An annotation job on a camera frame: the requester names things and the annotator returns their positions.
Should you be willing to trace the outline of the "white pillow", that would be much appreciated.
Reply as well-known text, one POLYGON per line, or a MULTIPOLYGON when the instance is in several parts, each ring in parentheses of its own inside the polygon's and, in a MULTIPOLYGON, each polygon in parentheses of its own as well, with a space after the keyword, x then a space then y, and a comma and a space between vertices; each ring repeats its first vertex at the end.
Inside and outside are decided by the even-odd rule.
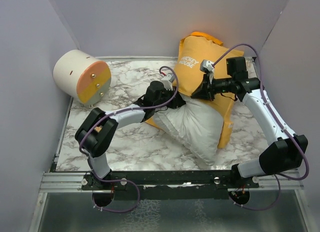
POLYGON ((212 166, 216 160, 224 120, 211 106, 182 95, 185 105, 158 111, 149 123, 164 130, 189 149, 203 163, 212 166))

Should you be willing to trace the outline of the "orange Mickey Mouse pillowcase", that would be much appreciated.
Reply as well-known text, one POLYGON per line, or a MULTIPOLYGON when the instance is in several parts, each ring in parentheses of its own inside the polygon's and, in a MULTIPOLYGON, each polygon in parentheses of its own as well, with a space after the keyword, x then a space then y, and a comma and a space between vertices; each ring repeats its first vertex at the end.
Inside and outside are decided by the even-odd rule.
POLYGON ((222 41, 204 32, 195 31, 183 38, 174 71, 185 105, 161 111, 147 123, 158 129, 168 129, 193 146, 224 148, 230 141, 233 129, 233 94, 218 93, 212 101, 192 99, 191 95, 201 85, 213 85, 214 80, 229 77, 225 58, 214 65, 227 50, 222 41))

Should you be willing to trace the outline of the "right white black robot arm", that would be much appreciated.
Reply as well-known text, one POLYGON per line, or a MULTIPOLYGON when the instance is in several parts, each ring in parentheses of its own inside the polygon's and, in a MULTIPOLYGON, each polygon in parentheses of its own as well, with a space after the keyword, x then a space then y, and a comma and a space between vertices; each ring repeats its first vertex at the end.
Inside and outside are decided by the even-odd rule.
POLYGON ((233 93, 252 113, 260 125, 268 147, 257 159, 233 165, 230 183, 240 188, 249 177, 274 175, 298 168, 308 146, 305 135, 298 135, 284 122, 261 89, 257 77, 248 76, 244 57, 231 57, 226 60, 227 78, 214 78, 214 63, 203 60, 200 70, 204 73, 199 87, 192 93, 193 99, 213 101, 217 94, 233 93))

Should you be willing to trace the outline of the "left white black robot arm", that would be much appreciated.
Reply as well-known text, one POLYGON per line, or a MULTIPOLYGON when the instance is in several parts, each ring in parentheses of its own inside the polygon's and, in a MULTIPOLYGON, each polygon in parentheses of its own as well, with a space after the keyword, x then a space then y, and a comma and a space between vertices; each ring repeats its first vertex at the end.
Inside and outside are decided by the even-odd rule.
POLYGON ((160 81, 152 81, 143 96, 130 106, 115 111, 103 111, 94 108, 75 133, 79 151, 87 156, 93 183, 97 188, 106 189, 111 182, 108 174, 106 151, 109 148, 116 130, 125 126, 142 123, 154 116, 161 108, 177 109, 185 105, 178 93, 179 84, 173 90, 165 88, 160 81))

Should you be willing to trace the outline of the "white cylinder with orange lid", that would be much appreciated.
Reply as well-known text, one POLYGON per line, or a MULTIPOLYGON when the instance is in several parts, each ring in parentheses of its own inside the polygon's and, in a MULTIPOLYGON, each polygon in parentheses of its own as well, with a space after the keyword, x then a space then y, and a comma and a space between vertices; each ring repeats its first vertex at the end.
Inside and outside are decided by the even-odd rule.
POLYGON ((107 93, 112 74, 105 61, 74 49, 56 62, 53 79, 63 92, 84 106, 92 106, 107 93))

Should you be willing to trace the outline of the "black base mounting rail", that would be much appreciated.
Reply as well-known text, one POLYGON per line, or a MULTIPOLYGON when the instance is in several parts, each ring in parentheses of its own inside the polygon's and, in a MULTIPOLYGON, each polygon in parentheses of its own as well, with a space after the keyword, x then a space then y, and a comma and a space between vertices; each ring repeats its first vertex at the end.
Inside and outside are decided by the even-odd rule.
POLYGON ((103 181, 87 173, 82 190, 116 200, 183 200, 229 197, 228 191, 258 188, 252 178, 235 178, 230 170, 113 171, 103 181))

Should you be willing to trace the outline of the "aluminium frame rail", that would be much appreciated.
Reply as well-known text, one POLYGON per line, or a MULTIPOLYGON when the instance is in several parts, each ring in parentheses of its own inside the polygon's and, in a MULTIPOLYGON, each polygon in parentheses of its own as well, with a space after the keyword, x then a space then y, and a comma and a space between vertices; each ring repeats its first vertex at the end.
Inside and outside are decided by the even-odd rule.
MULTIPOLYGON (((215 189, 260 189, 277 190, 275 176, 241 179, 239 182, 230 179, 228 170, 207 171, 113 171, 107 180, 120 180, 124 187, 128 181, 143 188, 168 186, 170 188, 196 187, 212 185, 215 189)), ((89 190, 104 192, 102 182, 95 179, 90 172, 49 172, 44 173, 40 188, 62 190, 89 190)))

